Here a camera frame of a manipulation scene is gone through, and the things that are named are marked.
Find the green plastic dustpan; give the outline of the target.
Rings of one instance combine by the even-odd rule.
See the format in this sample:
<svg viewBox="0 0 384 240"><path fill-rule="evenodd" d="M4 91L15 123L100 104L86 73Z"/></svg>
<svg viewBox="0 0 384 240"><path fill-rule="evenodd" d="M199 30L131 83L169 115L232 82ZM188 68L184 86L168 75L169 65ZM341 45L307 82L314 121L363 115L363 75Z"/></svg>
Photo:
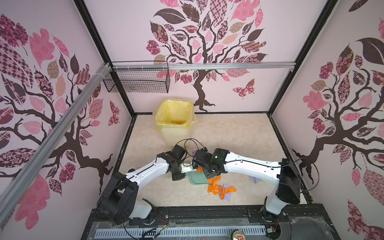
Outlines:
<svg viewBox="0 0 384 240"><path fill-rule="evenodd" d="M200 173L197 170L187 172L186 176L190 178L190 182L193 185L207 185L207 184L209 184L205 174Z"/></svg>

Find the orange purple paper pile front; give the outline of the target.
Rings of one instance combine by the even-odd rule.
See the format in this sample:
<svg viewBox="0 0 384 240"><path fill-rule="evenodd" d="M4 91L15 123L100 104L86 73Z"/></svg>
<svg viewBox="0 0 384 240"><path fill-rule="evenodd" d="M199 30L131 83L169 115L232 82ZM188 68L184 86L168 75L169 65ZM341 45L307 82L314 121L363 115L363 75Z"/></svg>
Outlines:
<svg viewBox="0 0 384 240"><path fill-rule="evenodd" d="M229 201L232 193L235 193L237 189L228 184L220 185L220 180L221 176L208 179L208 193L213 194L214 196L219 196L221 200Z"/></svg>

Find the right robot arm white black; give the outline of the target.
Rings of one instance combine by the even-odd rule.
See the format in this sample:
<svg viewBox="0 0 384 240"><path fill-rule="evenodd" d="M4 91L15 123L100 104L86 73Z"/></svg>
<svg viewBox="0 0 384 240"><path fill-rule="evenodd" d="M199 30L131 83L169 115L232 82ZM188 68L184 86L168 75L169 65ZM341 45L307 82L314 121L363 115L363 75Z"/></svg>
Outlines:
<svg viewBox="0 0 384 240"><path fill-rule="evenodd" d="M217 148L211 154L205 148L196 151L192 164L202 168L207 179L226 173L238 173L274 185L274 190L265 198L260 215L266 221L277 218L287 205L301 202L300 174L287 159L268 162L240 156Z"/></svg>

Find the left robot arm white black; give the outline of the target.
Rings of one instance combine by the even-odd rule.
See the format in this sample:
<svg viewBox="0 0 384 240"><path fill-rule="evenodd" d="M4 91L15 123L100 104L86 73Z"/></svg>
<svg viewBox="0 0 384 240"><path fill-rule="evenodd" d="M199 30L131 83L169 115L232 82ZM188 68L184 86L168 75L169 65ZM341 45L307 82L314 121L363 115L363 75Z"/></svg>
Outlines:
<svg viewBox="0 0 384 240"><path fill-rule="evenodd" d="M167 173L172 174L173 181L184 179L186 174L182 173L181 164L186 156L186 150L175 145L171 151L158 154L155 160L138 170L130 170L127 174L116 172L99 198L97 208L117 225L134 218L150 224L155 220L157 207L145 199L137 201L139 190Z"/></svg>

